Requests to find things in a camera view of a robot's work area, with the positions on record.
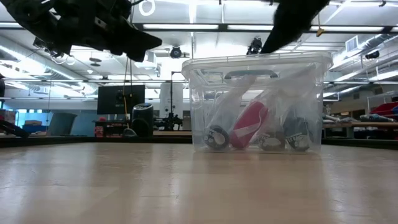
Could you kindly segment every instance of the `hanging cable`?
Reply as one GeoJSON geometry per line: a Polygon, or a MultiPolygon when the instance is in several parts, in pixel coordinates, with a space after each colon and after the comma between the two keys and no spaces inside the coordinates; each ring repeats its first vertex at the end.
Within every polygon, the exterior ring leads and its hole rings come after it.
{"type": "MultiPolygon", "coordinates": [[[[132,24],[132,18],[134,17],[134,10],[136,8],[136,4],[139,4],[144,0],[139,0],[137,2],[132,2],[132,10],[131,10],[131,15],[130,15],[130,24],[132,24]]],[[[126,70],[124,72],[124,82],[123,82],[123,100],[124,100],[124,115],[126,117],[127,121],[127,128],[130,129],[130,124],[128,121],[128,115],[127,115],[127,100],[126,100],[126,95],[125,95],[125,87],[126,87],[126,78],[127,78],[127,68],[129,66],[129,61],[130,61],[130,88],[131,88],[131,93],[132,94],[132,60],[129,59],[129,57],[126,56],[126,70]]]]}
{"type": "Polygon", "coordinates": [[[145,1],[145,0],[138,0],[138,1],[136,1],[136,2],[132,2],[132,3],[131,3],[131,6],[138,5],[138,4],[140,4],[141,2],[143,2],[143,1],[145,1]]]}
{"type": "Polygon", "coordinates": [[[325,32],[324,29],[321,28],[321,12],[318,13],[318,30],[317,37],[320,37],[325,32]]]}

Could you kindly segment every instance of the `ceiling pipe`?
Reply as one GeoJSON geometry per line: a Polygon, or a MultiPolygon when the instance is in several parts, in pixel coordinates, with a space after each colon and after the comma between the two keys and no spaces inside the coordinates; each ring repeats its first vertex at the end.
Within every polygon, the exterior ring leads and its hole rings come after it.
{"type": "MultiPolygon", "coordinates": [[[[57,65],[51,60],[37,54],[36,52],[28,50],[25,47],[22,47],[21,45],[2,36],[0,36],[0,50],[11,54],[23,63],[31,63],[32,66],[38,69],[41,69],[42,67],[43,70],[50,70],[52,73],[59,74],[68,80],[87,80],[87,78],[83,75],[79,75],[61,65],[57,65]]],[[[84,83],[84,85],[87,85],[87,87],[90,87],[93,90],[98,87],[92,83],[84,83]]]]}
{"type": "Polygon", "coordinates": [[[367,72],[368,70],[372,70],[372,69],[374,69],[374,68],[376,68],[376,67],[378,67],[378,66],[380,66],[380,65],[384,65],[385,63],[389,63],[389,62],[391,62],[391,61],[393,61],[393,60],[397,60],[397,59],[398,59],[398,51],[396,51],[395,54],[394,54],[393,56],[391,56],[391,57],[389,57],[389,58],[387,58],[387,59],[385,59],[385,60],[381,60],[381,61],[376,62],[376,63],[374,63],[374,64],[372,64],[372,65],[370,65],[370,66],[368,66],[368,67],[359,69],[359,70],[357,70],[357,71],[355,71],[355,72],[351,72],[351,73],[349,73],[349,74],[347,74],[347,75],[343,75],[342,77],[336,79],[334,82],[341,82],[341,81],[343,81],[343,80],[347,80],[347,79],[352,78],[352,77],[354,77],[354,76],[356,76],[356,75],[365,73],[365,72],[367,72]]]}
{"type": "Polygon", "coordinates": [[[343,48],[333,56],[333,61],[335,65],[331,68],[331,70],[338,70],[341,66],[344,66],[346,63],[351,62],[352,58],[355,56],[362,56],[370,53],[370,51],[374,50],[376,47],[381,44],[388,42],[394,38],[396,35],[392,34],[378,34],[374,37],[361,41],[361,36],[358,36],[358,49],[354,51],[347,52],[346,48],[343,48]]]}

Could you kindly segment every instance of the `wooden table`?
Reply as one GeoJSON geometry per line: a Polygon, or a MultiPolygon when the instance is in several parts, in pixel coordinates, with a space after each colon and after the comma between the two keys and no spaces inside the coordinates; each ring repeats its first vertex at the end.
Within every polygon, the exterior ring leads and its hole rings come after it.
{"type": "Polygon", "coordinates": [[[396,223],[398,152],[211,154],[186,144],[0,150],[0,223],[396,223]]]}

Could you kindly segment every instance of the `ceiling light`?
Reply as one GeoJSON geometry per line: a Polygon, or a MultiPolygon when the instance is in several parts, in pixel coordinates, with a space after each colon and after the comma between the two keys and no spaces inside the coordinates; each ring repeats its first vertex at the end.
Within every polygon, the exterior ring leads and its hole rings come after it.
{"type": "Polygon", "coordinates": [[[123,83],[124,80],[88,80],[91,83],[123,83]]]}
{"type": "Polygon", "coordinates": [[[356,75],[357,75],[357,73],[353,72],[353,73],[350,73],[350,74],[347,74],[347,75],[343,75],[342,77],[336,79],[335,81],[336,81],[336,82],[343,81],[343,80],[352,78],[352,77],[354,77],[354,76],[356,76],[356,75]]]}
{"type": "Polygon", "coordinates": [[[42,65],[41,63],[26,57],[26,55],[22,55],[18,52],[15,52],[13,50],[10,50],[6,47],[0,46],[0,50],[12,55],[16,59],[18,59],[17,66],[22,68],[23,70],[30,72],[30,73],[44,73],[46,66],[42,65]]]}
{"type": "MultiPolygon", "coordinates": [[[[326,32],[377,32],[382,31],[384,27],[378,26],[321,26],[326,32]]],[[[317,31],[319,29],[318,26],[311,26],[311,31],[317,31]]]]}
{"type": "Polygon", "coordinates": [[[398,82],[374,82],[377,85],[398,85],[398,82]]]}
{"type": "Polygon", "coordinates": [[[144,24],[144,29],[218,29],[218,25],[212,24],[144,24]]]}
{"type": "Polygon", "coordinates": [[[190,1],[189,4],[189,23],[193,24],[197,19],[197,4],[196,1],[190,1]]]}
{"type": "Polygon", "coordinates": [[[22,28],[17,22],[0,22],[0,28],[22,28]]]}
{"type": "Polygon", "coordinates": [[[369,81],[384,80],[384,79],[391,78],[391,77],[394,77],[394,76],[397,76],[397,75],[398,75],[398,71],[386,72],[386,73],[382,73],[382,74],[376,75],[373,78],[370,78],[369,81]]]}
{"type": "Polygon", "coordinates": [[[12,87],[15,87],[15,88],[18,88],[18,89],[21,89],[21,90],[28,90],[29,89],[25,85],[22,85],[22,84],[17,83],[17,82],[5,82],[5,84],[7,86],[12,86],[12,87]]]}
{"type": "Polygon", "coordinates": [[[339,100],[328,100],[328,99],[323,99],[323,102],[339,102],[339,100]]]}
{"type": "Polygon", "coordinates": [[[359,88],[359,86],[348,88],[346,90],[341,91],[340,93],[348,93],[348,92],[351,92],[351,91],[353,91],[353,90],[355,90],[357,88],[359,88]]]}
{"type": "Polygon", "coordinates": [[[359,84],[359,85],[367,85],[369,82],[334,82],[336,85],[344,85],[344,84],[359,84]]]}
{"type": "Polygon", "coordinates": [[[5,78],[5,82],[41,82],[41,80],[38,79],[11,79],[11,78],[5,78]]]}
{"type": "Polygon", "coordinates": [[[262,25],[228,25],[229,30],[267,30],[271,31],[274,26],[262,26],[262,25]]]}
{"type": "Polygon", "coordinates": [[[336,93],[324,93],[323,97],[333,96],[334,94],[336,94],[336,93]]]}
{"type": "Polygon", "coordinates": [[[83,80],[46,80],[47,82],[83,82],[83,80]]]}

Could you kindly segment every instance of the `computer monitor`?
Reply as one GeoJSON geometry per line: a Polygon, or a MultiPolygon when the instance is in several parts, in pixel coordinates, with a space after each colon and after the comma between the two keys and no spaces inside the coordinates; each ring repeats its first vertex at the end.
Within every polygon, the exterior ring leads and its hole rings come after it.
{"type": "Polygon", "coordinates": [[[134,106],[145,103],[145,85],[101,86],[98,88],[97,114],[124,114],[124,97],[127,113],[134,106]]]}

